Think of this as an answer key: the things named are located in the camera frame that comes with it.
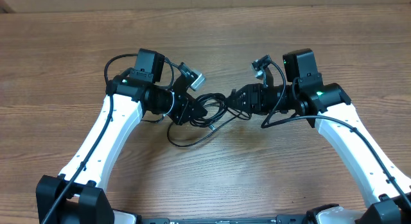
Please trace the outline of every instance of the wooden tabletop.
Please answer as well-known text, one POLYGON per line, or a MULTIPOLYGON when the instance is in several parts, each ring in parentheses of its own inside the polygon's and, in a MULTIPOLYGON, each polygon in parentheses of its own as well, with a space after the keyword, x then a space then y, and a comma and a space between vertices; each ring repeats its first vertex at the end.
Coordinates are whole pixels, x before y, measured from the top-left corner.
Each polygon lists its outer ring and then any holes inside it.
MULTIPOLYGON (((251 61, 270 54, 281 63, 309 47, 324 83, 344 88, 411 175, 410 15, 410 4, 0 15, 0 223, 38 223, 37 182, 57 176, 94 124, 105 63, 140 47, 200 69, 207 82, 194 97, 228 96, 258 82, 251 61)), ((109 76, 134 61, 119 60, 109 76)), ((167 141, 170 119, 141 123, 112 171, 111 205, 169 218, 273 216, 326 203, 364 210, 352 176, 315 129, 298 121, 262 130, 263 119, 235 120, 194 150, 167 141)), ((208 132, 185 125, 172 134, 184 143, 208 132)))

